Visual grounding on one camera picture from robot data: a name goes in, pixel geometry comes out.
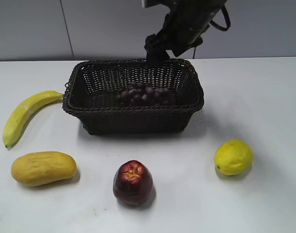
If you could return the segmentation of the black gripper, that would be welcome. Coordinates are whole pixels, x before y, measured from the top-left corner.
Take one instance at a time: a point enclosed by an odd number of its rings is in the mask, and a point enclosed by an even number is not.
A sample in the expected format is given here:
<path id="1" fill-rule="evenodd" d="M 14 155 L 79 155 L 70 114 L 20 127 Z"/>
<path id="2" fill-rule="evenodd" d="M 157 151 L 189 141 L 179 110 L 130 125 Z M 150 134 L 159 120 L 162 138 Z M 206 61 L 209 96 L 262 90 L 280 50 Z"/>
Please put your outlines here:
<path id="1" fill-rule="evenodd" d="M 176 14 L 167 14 L 162 29 L 145 39 L 147 62 L 161 64 L 170 59 L 167 53 L 169 50 L 178 57 L 190 48 L 199 46 L 203 42 L 202 32 L 201 25 L 190 25 L 181 22 Z"/>

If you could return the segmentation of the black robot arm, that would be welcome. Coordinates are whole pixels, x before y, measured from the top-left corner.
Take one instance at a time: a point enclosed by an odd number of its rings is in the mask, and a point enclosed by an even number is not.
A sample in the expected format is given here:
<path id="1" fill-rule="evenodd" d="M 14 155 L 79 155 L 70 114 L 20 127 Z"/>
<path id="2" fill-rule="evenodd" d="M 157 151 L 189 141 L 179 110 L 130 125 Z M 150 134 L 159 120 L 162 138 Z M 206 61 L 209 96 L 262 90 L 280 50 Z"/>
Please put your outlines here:
<path id="1" fill-rule="evenodd" d="M 226 0 L 143 0 L 143 8 L 164 5 L 169 13 L 161 30 L 146 37 L 146 61 L 159 65 L 168 60 L 171 51 L 175 57 L 203 43 L 201 35 L 210 26 L 226 32 L 231 26 L 225 7 Z"/>

